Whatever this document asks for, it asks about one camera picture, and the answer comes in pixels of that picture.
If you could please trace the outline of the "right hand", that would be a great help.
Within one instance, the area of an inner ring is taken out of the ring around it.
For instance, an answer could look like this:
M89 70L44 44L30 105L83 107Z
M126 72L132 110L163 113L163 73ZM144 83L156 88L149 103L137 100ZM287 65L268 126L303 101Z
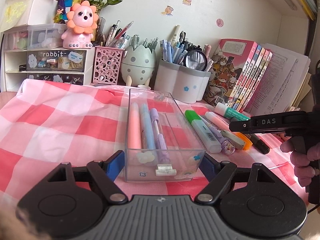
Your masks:
M307 154L302 154L295 151L291 140L283 142L280 150L284 153L291 153L290 160L294 165L294 173L298 178L300 186L306 187L311 183L314 176L319 175L319 171L310 166L312 161L319 160L319 143L312 146Z

